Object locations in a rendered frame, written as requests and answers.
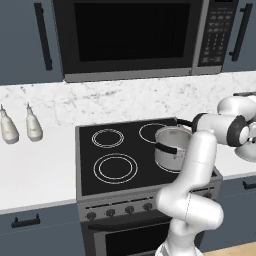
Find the steel stove with black hob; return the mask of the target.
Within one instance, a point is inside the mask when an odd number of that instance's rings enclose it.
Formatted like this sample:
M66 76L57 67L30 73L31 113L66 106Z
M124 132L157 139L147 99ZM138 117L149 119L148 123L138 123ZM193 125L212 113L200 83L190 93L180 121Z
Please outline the steel stove with black hob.
M110 219L108 209L115 209L114 219L167 216L157 210L156 196L180 172L167 172L156 164L155 133L173 125L173 119L76 127L76 200L81 223ZM191 192L202 197L210 192L217 203L219 187L213 167L209 183ZM150 211L143 209L145 203L152 203ZM134 207L132 214L125 212L127 206ZM93 221L86 218L89 212L96 213ZM203 232L195 236L197 249Z

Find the black oven door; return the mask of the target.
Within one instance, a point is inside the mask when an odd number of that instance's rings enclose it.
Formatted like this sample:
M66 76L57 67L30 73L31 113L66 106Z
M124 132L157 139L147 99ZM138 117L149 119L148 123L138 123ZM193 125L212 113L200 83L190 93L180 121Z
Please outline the black oven door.
M88 229L89 224L103 221L81 223L86 256L154 256L166 239L170 224L167 221L120 231Z

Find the grey-blue cupboard door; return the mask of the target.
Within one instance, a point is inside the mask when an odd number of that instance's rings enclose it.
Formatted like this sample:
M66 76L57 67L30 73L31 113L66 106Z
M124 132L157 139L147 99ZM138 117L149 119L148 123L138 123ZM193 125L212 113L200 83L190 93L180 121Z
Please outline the grey-blue cupboard door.
M53 69L47 71L34 4L41 3ZM52 0L0 0L0 85L61 82Z
M239 58L236 62L232 62L229 53L234 50L238 31L243 17L243 13L240 11L240 9L244 8L247 3L252 3L253 8L244 36ZM222 71L256 71L256 0L238 0L237 11L235 14L232 32L230 35Z

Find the grey-blue drawer front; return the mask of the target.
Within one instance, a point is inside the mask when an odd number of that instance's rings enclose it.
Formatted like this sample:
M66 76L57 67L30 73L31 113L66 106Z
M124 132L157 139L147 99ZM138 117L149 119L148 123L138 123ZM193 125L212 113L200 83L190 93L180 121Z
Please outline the grey-blue drawer front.
M41 223L12 228L39 215ZM0 215L0 256L85 256L76 204Z
M243 181L256 183L256 176L224 180L217 202L224 211L222 225L204 233L201 252L256 241L256 189L245 190Z

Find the white squeeze bottle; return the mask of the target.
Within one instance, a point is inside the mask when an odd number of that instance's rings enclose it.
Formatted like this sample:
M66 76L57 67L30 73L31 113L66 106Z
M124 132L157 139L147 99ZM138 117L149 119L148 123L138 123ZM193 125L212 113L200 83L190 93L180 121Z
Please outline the white squeeze bottle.
M0 126L2 132L2 138L7 144L15 144L19 141L19 132L12 121L8 116L6 110L3 107L0 107Z
M42 127L30 105L27 105L26 128L27 136L32 142L40 141L43 138Z

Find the black and steel microwave oven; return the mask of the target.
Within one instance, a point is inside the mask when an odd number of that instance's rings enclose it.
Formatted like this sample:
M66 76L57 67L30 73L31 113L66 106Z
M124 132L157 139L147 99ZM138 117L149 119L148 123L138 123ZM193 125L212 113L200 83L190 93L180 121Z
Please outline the black and steel microwave oven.
M238 0L53 0L64 80L221 72Z

